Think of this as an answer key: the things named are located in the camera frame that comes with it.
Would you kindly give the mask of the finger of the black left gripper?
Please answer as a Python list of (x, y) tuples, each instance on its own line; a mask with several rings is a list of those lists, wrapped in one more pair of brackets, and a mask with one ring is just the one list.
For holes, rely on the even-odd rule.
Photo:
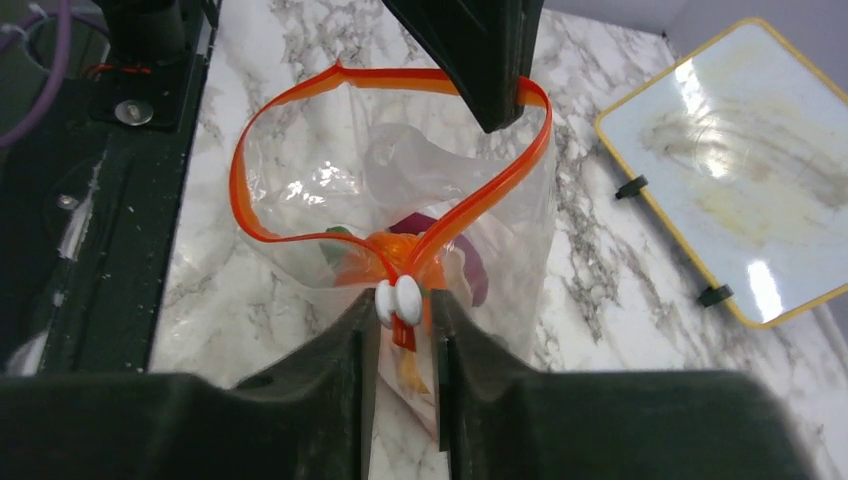
[(450, 78), (486, 133), (523, 113), (521, 77), (531, 73), (542, 0), (384, 0)]

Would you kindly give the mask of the magenta toy beet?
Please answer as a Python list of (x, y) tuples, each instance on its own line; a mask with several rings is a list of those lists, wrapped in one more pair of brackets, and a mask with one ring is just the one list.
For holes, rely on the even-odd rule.
[[(412, 213), (404, 219), (388, 227), (391, 233), (421, 234), (436, 223), (430, 216)], [(453, 240), (453, 245), (464, 256), (463, 279), (468, 283), (471, 292), (471, 306), (480, 307), (488, 296), (489, 277), (482, 258), (473, 244), (464, 236), (459, 235)]]

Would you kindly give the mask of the green toy cucumber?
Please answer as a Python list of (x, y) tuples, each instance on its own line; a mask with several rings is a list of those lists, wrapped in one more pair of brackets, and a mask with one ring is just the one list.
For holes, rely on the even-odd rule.
[[(325, 230), (326, 233), (338, 233), (351, 235), (351, 231), (344, 226), (333, 226)], [(320, 240), (319, 248), (329, 267), (334, 272), (338, 272), (343, 265), (343, 259), (350, 250), (350, 247), (345, 242), (336, 240)]]

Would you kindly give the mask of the orange yellow toy pepper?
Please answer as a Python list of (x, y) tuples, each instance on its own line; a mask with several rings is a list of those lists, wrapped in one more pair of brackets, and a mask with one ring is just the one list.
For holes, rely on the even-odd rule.
[(416, 353), (406, 349), (398, 351), (396, 376), (398, 384), (404, 392), (430, 394), (430, 389), (422, 378)]

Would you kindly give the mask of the orange toy pumpkin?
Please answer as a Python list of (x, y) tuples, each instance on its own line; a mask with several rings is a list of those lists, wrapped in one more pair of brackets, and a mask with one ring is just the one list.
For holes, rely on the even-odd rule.
[[(419, 243), (419, 237), (407, 233), (376, 232), (366, 240), (378, 249), (393, 267), (402, 267), (407, 257)], [(335, 287), (348, 285), (373, 285), (387, 279), (383, 263), (373, 251), (351, 245), (333, 266)], [(416, 282), (426, 290), (446, 289), (444, 269), (438, 257), (429, 260), (413, 274)]]

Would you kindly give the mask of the clear zip bag orange zipper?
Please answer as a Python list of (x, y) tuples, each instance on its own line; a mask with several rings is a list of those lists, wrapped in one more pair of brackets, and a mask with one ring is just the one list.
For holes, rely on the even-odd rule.
[[(324, 323), (364, 290), (404, 281), (418, 287), (414, 325), (386, 308), (378, 369), (386, 385), (423, 426), (436, 428), (432, 373), (431, 296), (453, 295), (471, 320), (525, 358), (542, 297), (553, 239), (555, 153), (553, 108), (545, 90), (521, 78), (523, 113), (486, 133), (457, 88), (437, 68), (360, 69), (333, 65), (284, 91), (254, 113), (240, 133), (229, 174), (233, 217), (249, 245), (289, 281)], [(393, 267), (366, 238), (411, 215), (436, 223), (421, 234), (406, 263)], [(344, 226), (351, 235), (326, 233)], [(471, 306), (464, 235), (489, 277), (488, 296)], [(387, 279), (335, 287), (320, 240), (367, 248)], [(438, 257), (446, 289), (426, 290), (413, 278)], [(400, 349), (417, 354), (430, 394), (404, 392), (396, 376)]]

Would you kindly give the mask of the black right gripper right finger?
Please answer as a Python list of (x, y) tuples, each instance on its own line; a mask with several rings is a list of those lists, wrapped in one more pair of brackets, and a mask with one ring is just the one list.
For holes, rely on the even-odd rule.
[(431, 296), (438, 443), (454, 479), (811, 479), (785, 410), (738, 371), (543, 372)]

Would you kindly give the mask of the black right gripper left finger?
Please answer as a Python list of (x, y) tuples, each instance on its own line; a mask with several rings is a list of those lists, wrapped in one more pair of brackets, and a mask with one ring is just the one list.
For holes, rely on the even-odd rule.
[(1, 382), (5, 479), (364, 479), (381, 327), (374, 293), (230, 389), (187, 373)]

